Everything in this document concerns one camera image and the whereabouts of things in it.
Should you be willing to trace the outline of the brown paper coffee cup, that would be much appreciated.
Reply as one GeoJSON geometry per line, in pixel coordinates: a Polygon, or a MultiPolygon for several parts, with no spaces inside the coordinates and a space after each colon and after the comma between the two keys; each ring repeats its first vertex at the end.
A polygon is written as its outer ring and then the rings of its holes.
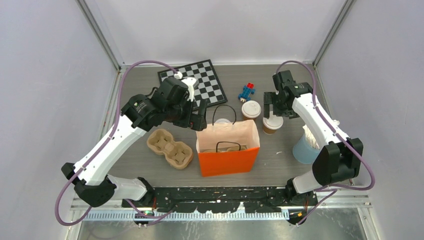
{"type": "Polygon", "coordinates": [[[267,127],[263,127],[262,130],[267,135],[273,135],[277,131],[276,129],[269,129],[267,127]]]}

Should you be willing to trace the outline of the orange paper bag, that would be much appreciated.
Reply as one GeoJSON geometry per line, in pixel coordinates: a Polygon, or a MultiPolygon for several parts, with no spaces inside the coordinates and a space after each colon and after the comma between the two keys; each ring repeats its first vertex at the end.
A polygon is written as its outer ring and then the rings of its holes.
{"type": "Polygon", "coordinates": [[[260,150],[260,137],[257,125],[247,125],[244,120],[231,123],[214,124],[216,107],[212,122],[207,128],[196,132],[196,151],[203,177],[230,175],[250,172],[260,150]],[[246,146],[246,150],[230,152],[203,152],[204,150],[246,146]]]}

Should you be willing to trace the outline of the white plastic cup lid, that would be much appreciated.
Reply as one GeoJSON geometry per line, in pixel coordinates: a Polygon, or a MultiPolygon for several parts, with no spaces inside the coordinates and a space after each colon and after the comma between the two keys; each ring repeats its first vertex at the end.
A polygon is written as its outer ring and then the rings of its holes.
{"type": "Polygon", "coordinates": [[[231,124],[232,122],[226,118],[217,119],[214,124],[231,124]]]}

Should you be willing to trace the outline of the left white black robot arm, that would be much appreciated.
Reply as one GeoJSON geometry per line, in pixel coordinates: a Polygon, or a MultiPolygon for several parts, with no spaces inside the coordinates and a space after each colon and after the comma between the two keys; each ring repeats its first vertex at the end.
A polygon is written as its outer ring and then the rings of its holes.
{"type": "Polygon", "coordinates": [[[118,113],[116,123],[100,142],[76,163],[65,163],[61,171],[74,185],[76,194],[91,207],[109,200],[128,199],[141,207],[153,202],[152,188],[141,178],[127,179],[109,175],[109,170],[138,139],[163,122],[202,131],[207,127],[207,100],[195,110],[194,77],[167,77],[150,95],[132,96],[118,113]]]}

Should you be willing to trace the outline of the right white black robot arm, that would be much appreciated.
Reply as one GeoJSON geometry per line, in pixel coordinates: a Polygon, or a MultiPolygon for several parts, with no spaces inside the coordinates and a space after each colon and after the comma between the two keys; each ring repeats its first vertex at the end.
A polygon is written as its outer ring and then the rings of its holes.
{"type": "Polygon", "coordinates": [[[321,109],[309,83],[296,83],[289,70],[274,74],[272,79],[275,91],[263,94],[263,117],[301,118],[320,149],[309,172],[287,181],[284,190],[287,202],[299,205],[308,192],[357,177],[361,161],[352,150],[361,155],[363,143],[336,126],[321,109]]]}

